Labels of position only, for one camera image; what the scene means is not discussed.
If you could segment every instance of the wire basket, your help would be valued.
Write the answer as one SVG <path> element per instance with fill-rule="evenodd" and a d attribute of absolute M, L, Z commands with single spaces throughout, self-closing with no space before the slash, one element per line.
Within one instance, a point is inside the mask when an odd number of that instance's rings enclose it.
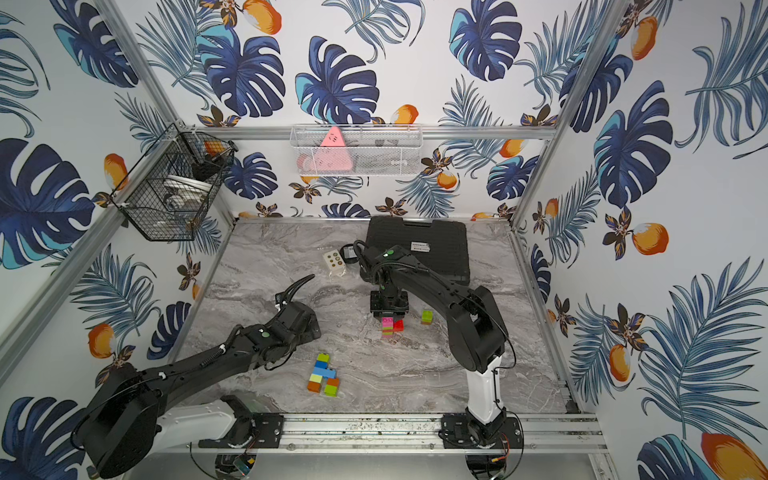
<path fill-rule="evenodd" d="M 168 139 L 168 129 L 161 138 Z M 149 241 L 194 240 L 219 192 L 223 171 L 233 163 L 237 151 L 231 142 L 197 131 L 175 136 L 171 132 L 170 139 L 149 174 L 125 201 L 117 204 Z M 111 198 L 122 189 L 130 173 Z"/>
<path fill-rule="evenodd" d="M 320 147 L 333 125 L 294 125 L 290 144 L 305 177 L 404 177 L 423 169 L 419 125 L 336 125 L 345 147 Z"/>

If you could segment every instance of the blue lego brick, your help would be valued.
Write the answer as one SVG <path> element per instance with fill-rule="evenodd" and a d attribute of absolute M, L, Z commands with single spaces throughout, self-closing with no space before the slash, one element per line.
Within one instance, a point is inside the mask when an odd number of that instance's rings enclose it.
<path fill-rule="evenodd" d="M 322 377 L 325 377 L 327 379 L 335 379 L 336 378 L 336 372 L 333 370 L 326 370 L 326 369 L 319 369 L 315 367 L 314 371 L 312 372 L 313 375 L 320 375 Z"/>

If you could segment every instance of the black plastic case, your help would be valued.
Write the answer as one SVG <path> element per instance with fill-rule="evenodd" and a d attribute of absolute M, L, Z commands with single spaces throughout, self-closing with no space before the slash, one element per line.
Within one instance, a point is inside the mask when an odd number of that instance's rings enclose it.
<path fill-rule="evenodd" d="M 414 250 L 413 242 L 428 244 L 429 252 Z M 366 244 L 380 250 L 400 245 L 411 250 L 419 262 L 448 280 L 469 285 L 467 226 L 461 222 L 414 222 L 398 217 L 373 217 L 368 226 Z"/>

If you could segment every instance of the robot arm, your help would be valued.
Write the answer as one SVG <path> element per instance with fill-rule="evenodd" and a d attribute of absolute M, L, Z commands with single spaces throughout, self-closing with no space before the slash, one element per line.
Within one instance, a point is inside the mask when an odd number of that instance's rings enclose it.
<path fill-rule="evenodd" d="M 354 247 L 360 276 L 379 286 L 371 292 L 374 315 L 407 313 L 408 294 L 403 290 L 408 290 L 445 319 L 451 353 L 467 370 L 469 433 L 478 445 L 493 443 L 506 420 L 504 403 L 498 397 L 497 368 L 509 340 L 491 292 L 483 286 L 470 289 L 447 280 L 401 246 L 381 252 L 357 240 Z"/>

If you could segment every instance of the gray marble surface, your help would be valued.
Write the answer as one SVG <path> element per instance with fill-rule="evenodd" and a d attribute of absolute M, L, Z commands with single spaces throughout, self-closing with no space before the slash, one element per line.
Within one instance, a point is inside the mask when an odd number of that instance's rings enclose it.
<path fill-rule="evenodd" d="M 445 323 L 420 322 L 426 305 L 410 295 L 405 330 L 382 337 L 369 312 L 369 292 L 357 266 L 330 276 L 322 252 L 365 239 L 367 222 L 238 223 L 180 358 L 220 342 L 237 323 L 265 323 L 273 298 L 309 273 L 317 278 L 294 297 L 317 313 L 322 338 L 300 346 L 272 372 L 259 369 L 230 377 L 189 398 L 209 402 L 236 393 L 254 409 L 271 412 L 461 412 L 468 398 L 465 371 L 448 347 Z M 502 398 L 516 412 L 565 412 L 544 341 L 506 237 L 506 222 L 468 222 L 470 286 L 484 285 L 496 298 L 517 352 L 513 370 L 502 370 Z M 308 392 L 318 353 L 336 370 L 339 396 Z M 505 354 L 502 365 L 511 364 Z"/>

